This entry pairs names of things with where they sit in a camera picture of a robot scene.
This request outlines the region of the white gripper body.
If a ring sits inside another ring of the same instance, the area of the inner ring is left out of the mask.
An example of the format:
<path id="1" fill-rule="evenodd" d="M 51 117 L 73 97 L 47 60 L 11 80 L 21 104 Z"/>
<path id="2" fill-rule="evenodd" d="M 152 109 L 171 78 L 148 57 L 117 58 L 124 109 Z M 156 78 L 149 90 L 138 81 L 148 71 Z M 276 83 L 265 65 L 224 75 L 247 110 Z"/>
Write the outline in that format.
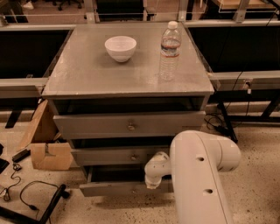
<path id="1" fill-rule="evenodd" d="M 170 157 L 163 151 L 157 152 L 144 167 L 144 181 L 148 189 L 157 189 L 162 177 L 172 173 Z"/>

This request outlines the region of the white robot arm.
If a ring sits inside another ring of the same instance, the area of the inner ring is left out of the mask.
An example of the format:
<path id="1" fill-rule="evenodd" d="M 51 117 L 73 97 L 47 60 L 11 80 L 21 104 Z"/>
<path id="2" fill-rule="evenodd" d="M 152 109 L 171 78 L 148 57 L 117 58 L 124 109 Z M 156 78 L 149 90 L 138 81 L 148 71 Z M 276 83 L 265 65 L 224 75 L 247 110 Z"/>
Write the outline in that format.
<path id="1" fill-rule="evenodd" d="M 241 160 L 231 139 L 201 131 L 177 134 L 168 153 L 156 153 L 144 167 L 145 184 L 159 187 L 171 176 L 179 224 L 234 224 L 220 181 Z"/>

